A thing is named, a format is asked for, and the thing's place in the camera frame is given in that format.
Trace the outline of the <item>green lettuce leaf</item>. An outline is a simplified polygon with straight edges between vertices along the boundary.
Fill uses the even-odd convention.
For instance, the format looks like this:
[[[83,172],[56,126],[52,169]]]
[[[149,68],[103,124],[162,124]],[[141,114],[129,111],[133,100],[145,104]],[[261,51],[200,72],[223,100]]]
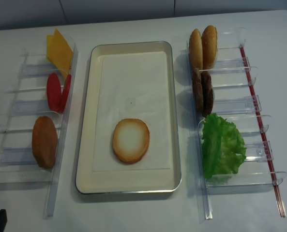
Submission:
[[[233,122],[209,114],[202,130],[202,164],[204,178],[217,174],[237,174],[246,159],[243,137]]]

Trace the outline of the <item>left brown meat patty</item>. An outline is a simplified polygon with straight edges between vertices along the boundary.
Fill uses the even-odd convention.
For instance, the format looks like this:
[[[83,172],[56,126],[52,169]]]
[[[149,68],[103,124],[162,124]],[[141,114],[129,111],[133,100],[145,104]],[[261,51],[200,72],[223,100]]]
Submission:
[[[203,89],[201,84],[201,75],[198,68],[192,70],[192,88],[196,103],[196,111],[202,113],[203,111]]]

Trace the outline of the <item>brown meat patty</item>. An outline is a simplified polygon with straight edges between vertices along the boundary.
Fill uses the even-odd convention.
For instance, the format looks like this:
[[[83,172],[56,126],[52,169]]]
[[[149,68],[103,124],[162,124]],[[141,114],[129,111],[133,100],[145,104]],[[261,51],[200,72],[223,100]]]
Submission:
[[[203,91],[203,111],[202,116],[206,117],[212,112],[213,108],[213,89],[211,76],[207,71],[201,73],[201,84]]]
[[[196,103],[196,111],[202,113],[203,111],[203,89],[201,84],[201,75],[198,68],[192,70],[192,88]]]

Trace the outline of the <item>right brown meat patty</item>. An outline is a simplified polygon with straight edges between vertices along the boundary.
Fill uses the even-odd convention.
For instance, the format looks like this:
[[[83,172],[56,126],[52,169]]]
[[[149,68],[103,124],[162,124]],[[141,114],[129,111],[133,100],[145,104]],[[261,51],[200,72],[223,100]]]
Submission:
[[[206,117],[212,112],[213,108],[213,89],[211,76],[207,71],[201,73],[201,84],[203,91],[203,111],[202,116]]]

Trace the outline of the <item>red tomato slice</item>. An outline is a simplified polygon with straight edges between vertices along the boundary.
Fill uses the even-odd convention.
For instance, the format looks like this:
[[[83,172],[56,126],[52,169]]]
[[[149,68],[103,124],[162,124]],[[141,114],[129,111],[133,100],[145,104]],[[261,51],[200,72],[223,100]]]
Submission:
[[[59,78],[55,72],[50,74],[47,79],[46,95],[50,110],[58,112],[61,99],[61,86]]]
[[[70,92],[71,78],[72,78],[72,76],[69,74],[65,80],[63,91],[61,94],[61,99],[60,99],[59,113],[64,112],[64,109],[65,109],[65,106],[67,103],[67,99],[68,99],[68,95]]]

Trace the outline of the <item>left red tomato slice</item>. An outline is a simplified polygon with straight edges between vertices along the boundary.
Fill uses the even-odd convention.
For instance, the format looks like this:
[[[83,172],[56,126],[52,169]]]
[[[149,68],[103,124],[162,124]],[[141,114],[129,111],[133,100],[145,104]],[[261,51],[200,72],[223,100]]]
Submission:
[[[50,110],[58,112],[61,99],[61,86],[59,78],[55,72],[50,74],[47,79],[46,95]]]

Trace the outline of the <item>orange cheese slice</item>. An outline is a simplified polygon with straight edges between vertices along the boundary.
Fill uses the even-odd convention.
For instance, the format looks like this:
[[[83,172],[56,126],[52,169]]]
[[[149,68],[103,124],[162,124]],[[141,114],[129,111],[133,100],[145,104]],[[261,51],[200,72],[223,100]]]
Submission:
[[[67,41],[58,29],[55,29],[48,56],[52,61],[51,63],[56,66],[64,79],[66,79],[69,74],[72,55],[73,51]]]

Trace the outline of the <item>yellow cheese slice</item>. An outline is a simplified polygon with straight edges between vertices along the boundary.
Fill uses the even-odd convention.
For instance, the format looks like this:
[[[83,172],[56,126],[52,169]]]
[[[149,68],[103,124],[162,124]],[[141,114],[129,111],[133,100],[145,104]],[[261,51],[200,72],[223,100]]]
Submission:
[[[48,56],[48,52],[50,51],[50,46],[52,44],[53,35],[47,35],[46,36],[46,58],[49,62],[52,62]]]

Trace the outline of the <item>cream metal serving tray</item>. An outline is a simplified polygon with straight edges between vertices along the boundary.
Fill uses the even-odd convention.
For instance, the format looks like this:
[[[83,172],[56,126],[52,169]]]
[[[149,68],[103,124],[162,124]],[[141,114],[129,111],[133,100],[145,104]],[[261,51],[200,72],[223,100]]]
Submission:
[[[76,188],[82,194],[172,192],[181,182],[173,59],[164,41],[99,45],[90,58]],[[117,124],[133,149],[145,123],[149,146],[127,164],[113,150]]]

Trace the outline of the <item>white paper tray liner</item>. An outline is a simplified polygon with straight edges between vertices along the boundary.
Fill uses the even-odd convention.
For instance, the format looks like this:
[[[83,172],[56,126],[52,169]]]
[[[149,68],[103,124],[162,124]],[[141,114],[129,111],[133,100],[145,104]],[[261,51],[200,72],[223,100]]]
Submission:
[[[135,164],[114,154],[112,135],[125,118],[142,120],[150,131],[150,145]],[[98,102],[94,171],[164,169],[170,167],[167,58],[165,52],[110,55],[103,58]]]

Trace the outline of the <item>left golden bun half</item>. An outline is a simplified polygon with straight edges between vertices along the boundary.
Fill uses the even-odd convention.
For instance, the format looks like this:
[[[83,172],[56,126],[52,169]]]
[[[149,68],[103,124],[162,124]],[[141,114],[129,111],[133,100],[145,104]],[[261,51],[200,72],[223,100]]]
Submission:
[[[193,69],[203,69],[203,49],[201,34],[198,29],[194,29],[189,39],[189,58]]]

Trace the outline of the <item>golden bun half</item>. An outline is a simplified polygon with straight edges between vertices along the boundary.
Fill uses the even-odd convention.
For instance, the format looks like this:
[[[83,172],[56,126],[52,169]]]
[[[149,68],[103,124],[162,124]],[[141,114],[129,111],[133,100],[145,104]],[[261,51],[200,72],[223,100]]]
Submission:
[[[211,69],[217,53],[217,30],[213,25],[207,26],[201,36],[203,50],[203,69]]]
[[[198,29],[194,29],[189,39],[189,58],[193,69],[203,69],[203,49],[201,34]]]

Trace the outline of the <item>clear acrylic rack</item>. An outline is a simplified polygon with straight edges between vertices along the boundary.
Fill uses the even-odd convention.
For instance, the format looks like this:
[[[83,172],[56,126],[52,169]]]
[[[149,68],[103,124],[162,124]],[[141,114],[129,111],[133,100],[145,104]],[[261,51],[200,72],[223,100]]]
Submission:
[[[233,122],[244,139],[246,159],[237,174],[217,174],[204,178],[202,164],[202,130],[206,117],[196,111],[192,88],[192,66],[189,58],[189,41],[182,50],[180,65],[185,90],[178,95],[186,108],[184,126],[189,130],[186,158],[186,183],[189,196],[195,196],[199,221],[212,219],[211,195],[265,192],[274,190],[280,216],[285,207],[279,185],[287,176],[273,167],[273,154],[266,133],[271,117],[261,114],[259,96],[254,91],[258,69],[249,64],[244,51],[245,28],[230,28],[218,32],[218,49],[214,65],[207,71],[211,76],[213,108],[228,122]]]
[[[46,99],[46,84],[55,73],[64,83],[62,72],[46,58],[45,42],[24,49],[22,63],[0,99],[0,187],[23,189],[47,186],[45,217],[54,215],[61,163],[68,128],[71,99],[63,113],[52,111]],[[52,119],[57,130],[56,162],[53,168],[38,166],[32,154],[32,129],[37,118]]]

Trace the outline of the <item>brown bun top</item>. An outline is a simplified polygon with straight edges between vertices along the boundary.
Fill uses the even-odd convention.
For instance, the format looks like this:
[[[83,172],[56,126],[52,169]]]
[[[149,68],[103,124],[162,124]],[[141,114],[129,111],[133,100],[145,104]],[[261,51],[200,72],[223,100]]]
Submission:
[[[32,131],[32,153],[39,167],[51,169],[56,161],[58,135],[52,119],[37,118]]]

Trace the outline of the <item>right golden bun half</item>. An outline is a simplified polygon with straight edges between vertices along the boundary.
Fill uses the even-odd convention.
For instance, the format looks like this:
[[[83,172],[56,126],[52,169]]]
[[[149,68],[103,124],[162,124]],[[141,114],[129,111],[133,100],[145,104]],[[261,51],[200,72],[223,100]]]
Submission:
[[[207,26],[201,36],[203,50],[203,69],[211,69],[217,53],[217,30],[213,25]]]

